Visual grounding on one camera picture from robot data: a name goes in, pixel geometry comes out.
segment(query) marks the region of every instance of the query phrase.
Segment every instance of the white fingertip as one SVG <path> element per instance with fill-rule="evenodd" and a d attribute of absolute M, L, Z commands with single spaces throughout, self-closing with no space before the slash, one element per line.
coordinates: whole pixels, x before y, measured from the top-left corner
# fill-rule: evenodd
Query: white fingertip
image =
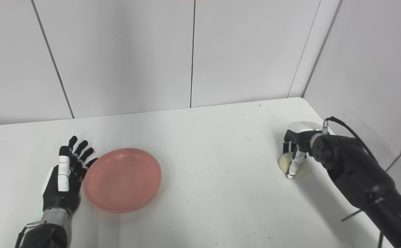
<path fill-rule="evenodd" d="M 305 158 L 305 154 L 304 152 L 301 152 L 300 150 L 297 150 L 297 152 L 295 153 L 295 157 L 291 162 L 291 166 L 289 167 L 288 173 L 287 173 L 287 177 L 289 179 L 292 179 L 295 174 L 297 174 L 297 171 L 300 169 L 301 164 L 303 163 L 303 159 Z"/>
<path fill-rule="evenodd" d="M 70 160 L 68 156 L 60 156 L 58 163 L 58 191 L 69 191 Z"/>

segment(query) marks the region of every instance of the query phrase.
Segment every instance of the robot finger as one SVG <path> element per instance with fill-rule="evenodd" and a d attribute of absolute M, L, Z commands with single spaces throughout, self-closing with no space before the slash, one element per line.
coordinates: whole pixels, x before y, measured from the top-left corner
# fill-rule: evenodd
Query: robot finger
<path fill-rule="evenodd" d="M 83 166 L 83 168 L 78 172 L 78 180 L 82 181 L 84 180 L 84 177 L 86 176 L 87 171 L 89 170 L 90 166 L 92 166 L 92 164 L 98 160 L 97 157 L 95 157 L 94 159 L 90 160 L 86 165 Z"/>
<path fill-rule="evenodd" d="M 83 155 L 79 158 L 79 162 L 81 162 L 82 165 L 84 165 L 84 161 L 86 161 L 86 159 L 92 155 L 92 153 L 95 150 L 91 147 L 89 149 L 87 149 L 86 151 L 84 151 Z"/>
<path fill-rule="evenodd" d="M 79 157 L 81 152 L 84 150 L 84 148 L 86 148 L 86 146 L 89 145 L 89 142 L 87 140 L 83 140 L 78 147 L 76 148 L 74 155 L 76 157 Z"/>
<path fill-rule="evenodd" d="M 78 141 L 78 138 L 75 135 L 72 136 L 72 138 L 70 138 L 69 145 L 68 145 L 70 151 L 73 151 L 73 146 L 76 144 L 77 141 Z"/>

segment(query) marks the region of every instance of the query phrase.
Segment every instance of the wall seam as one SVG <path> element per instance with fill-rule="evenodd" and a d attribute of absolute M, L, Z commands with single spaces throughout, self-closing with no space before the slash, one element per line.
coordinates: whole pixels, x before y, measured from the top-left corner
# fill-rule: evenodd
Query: wall seam
<path fill-rule="evenodd" d="M 300 60 L 298 61 L 297 69 L 295 70 L 294 78 L 292 79 L 291 87 L 289 88 L 288 96 L 291 94 L 292 86 L 294 85 L 295 77 L 297 76 L 298 68 L 300 67 L 301 59 L 303 58 L 303 54 L 305 53 L 306 45 L 308 44 L 309 36 L 312 32 L 312 27 L 314 26 L 315 18 L 317 17 L 318 10 L 320 9 L 321 0 L 318 2 L 317 10 L 315 11 L 314 19 L 312 20 L 311 28 L 309 29 L 308 36 L 306 38 L 305 46 L 303 47 L 303 51 L 300 55 Z"/>
<path fill-rule="evenodd" d="M 31 3 L 32 3 L 32 7 L 33 7 L 33 9 L 35 11 L 35 15 L 37 16 L 38 24 L 40 25 L 40 29 L 41 29 L 41 33 L 43 34 L 44 42 L 46 42 L 46 46 L 48 48 L 49 55 L 51 56 L 51 60 L 52 60 L 52 63 L 54 65 L 55 72 L 57 73 L 57 77 L 58 77 L 58 80 L 60 82 L 60 86 L 61 86 L 61 89 L 63 91 L 65 101 L 67 103 L 67 106 L 69 107 L 70 115 L 72 116 L 72 119 L 75 119 L 75 116 L 74 116 L 73 111 L 72 111 L 72 107 L 70 106 L 69 98 L 67 97 L 67 93 L 66 93 L 66 91 L 64 89 L 64 85 L 63 85 L 60 73 L 58 71 L 58 67 L 57 67 L 57 64 L 55 62 L 54 55 L 52 54 L 51 46 L 49 45 L 48 38 L 47 38 L 46 33 L 44 31 L 43 24 L 41 23 L 40 15 L 38 14 L 37 7 L 35 6 L 34 0 L 31 0 Z"/>
<path fill-rule="evenodd" d="M 343 3 L 343 0 L 340 0 L 339 4 L 337 6 L 336 12 L 334 14 L 334 17 L 332 18 L 331 25 L 329 25 L 329 29 L 328 29 L 328 31 L 327 31 L 327 33 L 325 35 L 325 39 L 323 40 L 323 43 L 321 44 L 320 51 L 318 52 L 317 58 L 315 59 L 314 66 L 312 67 L 311 73 L 309 74 L 308 82 L 306 82 L 306 86 L 305 86 L 305 89 L 303 90 L 303 94 L 301 94 L 302 98 L 305 97 L 305 93 L 306 93 L 306 90 L 308 89 L 309 82 L 311 82 L 311 78 L 314 75 L 315 68 L 317 67 L 317 63 L 320 60 L 320 56 L 321 56 L 321 54 L 323 52 L 323 49 L 325 48 L 326 41 L 328 40 L 329 34 L 331 33 L 332 27 L 334 25 L 334 22 L 336 21 L 336 18 L 337 18 L 337 15 L 338 15 L 338 12 L 340 10 L 340 7 L 341 7 L 342 3 Z"/>

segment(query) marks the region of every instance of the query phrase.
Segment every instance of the silver metal joint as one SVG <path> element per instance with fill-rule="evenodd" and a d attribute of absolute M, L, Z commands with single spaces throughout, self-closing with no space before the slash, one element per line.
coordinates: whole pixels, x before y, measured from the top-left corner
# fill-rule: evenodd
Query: silver metal joint
<path fill-rule="evenodd" d="M 329 121 L 323 121 L 323 127 L 321 129 L 321 134 L 326 135 L 329 132 Z"/>
<path fill-rule="evenodd" d="M 43 212 L 41 223 L 51 223 L 63 226 L 66 223 L 69 214 L 66 209 L 60 207 L 48 208 Z"/>

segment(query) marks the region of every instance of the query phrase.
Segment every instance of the white table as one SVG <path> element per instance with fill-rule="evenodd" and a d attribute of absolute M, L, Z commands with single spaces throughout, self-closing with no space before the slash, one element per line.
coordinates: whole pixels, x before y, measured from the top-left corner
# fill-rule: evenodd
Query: white table
<path fill-rule="evenodd" d="M 294 121 L 322 119 L 294 98 L 1 125 L 0 247 L 13 247 L 21 228 L 40 219 L 44 178 L 72 135 L 97 156 L 144 149 L 163 180 L 152 201 L 121 215 L 94 209 L 81 194 L 71 248 L 353 247 L 358 229 L 340 219 L 355 209 L 322 166 L 309 159 L 302 179 L 277 166 Z"/>

